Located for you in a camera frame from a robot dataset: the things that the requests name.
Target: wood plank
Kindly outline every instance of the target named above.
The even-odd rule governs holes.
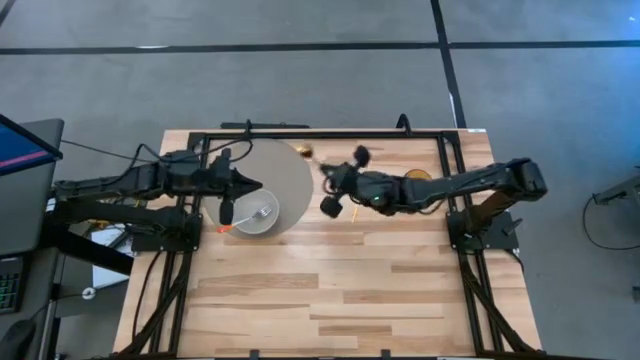
[[[162,152],[183,149],[188,133],[167,131]],[[459,135],[469,170],[493,162],[486,133]],[[307,141],[286,142],[296,146]],[[442,176],[433,140],[310,142],[321,161],[350,161],[353,149],[364,145],[372,154],[372,170],[402,175],[423,169],[434,178]],[[205,225],[193,256],[178,356],[246,357],[251,349],[281,357],[379,356],[383,348],[396,355],[472,354],[457,256],[449,247],[444,220],[446,206],[430,216],[394,217],[360,208],[352,223],[356,206],[345,199],[340,216],[329,219],[319,210],[323,178],[315,170],[312,178],[314,193],[306,213],[287,232],[269,239],[218,234],[215,221],[201,209]],[[489,194],[474,194],[473,199]],[[162,197],[150,207],[174,203]],[[131,341],[132,318],[152,257],[141,254],[134,262],[115,351]],[[519,265],[502,251],[487,251],[486,258],[496,305],[525,341],[539,346]],[[155,308],[163,263],[164,255],[151,272],[139,328]],[[167,316],[161,349],[168,343],[170,320]],[[481,323],[488,339],[487,322]]]

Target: gray floor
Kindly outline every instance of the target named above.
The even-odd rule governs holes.
[[[637,1],[441,3],[449,41],[640,39]],[[436,41],[429,1],[17,0],[0,28],[0,48],[368,40]],[[640,250],[595,248],[580,215],[592,192],[640,165],[640,49],[454,50],[452,57],[469,127],[488,129],[497,160],[536,160],[550,187],[542,201],[514,209],[525,219],[518,234],[545,349],[636,359],[640,305],[630,290],[640,285]],[[165,129],[247,118],[381,127],[405,112],[414,127],[454,124],[438,50],[0,56],[0,79],[8,117],[61,117],[65,138],[122,153],[140,142],[157,148]],[[126,165],[63,151],[57,179]],[[640,241],[636,210],[592,208],[594,238],[610,246]],[[65,321],[60,349],[74,358],[104,355],[118,322],[115,300],[109,312]],[[100,328],[78,342],[88,323]]]

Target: gray plate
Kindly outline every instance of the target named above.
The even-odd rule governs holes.
[[[220,145],[214,142],[211,146]],[[238,143],[230,147],[231,157],[236,158],[245,153],[248,144]],[[253,150],[244,159],[233,163],[238,171],[251,179],[260,181],[263,188],[269,190],[276,197],[280,205],[279,216],[271,228],[259,235],[246,234],[239,229],[229,231],[229,234],[242,238],[266,238],[278,235],[295,225],[307,211],[313,193],[313,178],[307,162],[298,155],[290,145],[271,139],[253,140]],[[238,208],[242,198],[236,201],[235,214],[245,211]],[[214,223],[218,224],[220,199],[208,197],[204,200],[207,213]],[[249,210],[255,212],[260,206]]]

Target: black floor stripe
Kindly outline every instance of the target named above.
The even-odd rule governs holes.
[[[84,48],[5,48],[0,55],[104,55],[104,54],[171,54],[171,53],[236,53],[334,50],[420,50],[437,49],[435,42],[352,42],[246,45],[185,45],[139,47]]]
[[[7,0],[7,3],[2,7],[2,10],[0,11],[0,27],[2,27],[2,23],[4,23],[4,20],[9,16],[9,11],[11,11],[11,8],[16,1],[17,0]]]
[[[575,49],[640,47],[640,40],[453,42],[450,49]]]
[[[464,118],[464,111],[462,111],[462,99],[460,98],[456,73],[453,69],[453,60],[451,59],[451,51],[449,51],[449,42],[444,27],[440,2],[438,0],[431,0],[431,9],[433,10],[433,18],[436,23],[436,30],[438,31],[438,43],[440,44],[440,55],[442,56],[444,75],[447,79],[447,87],[449,88],[451,102],[453,103],[455,125],[458,128],[466,128],[467,121]]]

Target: orange object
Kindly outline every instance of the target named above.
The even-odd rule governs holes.
[[[216,231],[219,234],[222,234],[222,233],[226,233],[227,231],[230,231],[231,229],[233,229],[233,225],[225,225],[225,226],[218,226]]]
[[[413,169],[413,170],[409,170],[407,171],[406,174],[404,174],[405,177],[408,177],[410,179],[425,179],[425,180],[431,180],[431,175],[429,175],[428,172],[421,170],[421,169]]]

